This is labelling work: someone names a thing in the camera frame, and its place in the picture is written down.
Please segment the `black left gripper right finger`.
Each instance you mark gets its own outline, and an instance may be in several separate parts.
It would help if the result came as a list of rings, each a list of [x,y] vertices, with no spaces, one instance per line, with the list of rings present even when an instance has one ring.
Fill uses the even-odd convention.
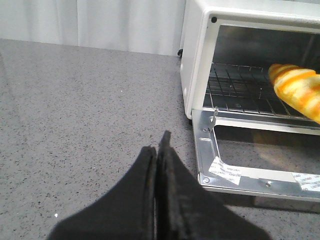
[[[269,240],[263,229],[225,207],[199,185],[170,145],[166,130],[156,167],[159,240]]]

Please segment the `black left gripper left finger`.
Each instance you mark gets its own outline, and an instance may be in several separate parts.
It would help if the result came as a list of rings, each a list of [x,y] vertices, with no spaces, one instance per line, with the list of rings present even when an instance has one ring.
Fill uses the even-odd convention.
[[[145,146],[124,177],[104,196],[60,221],[50,240],[153,240],[157,153]]]

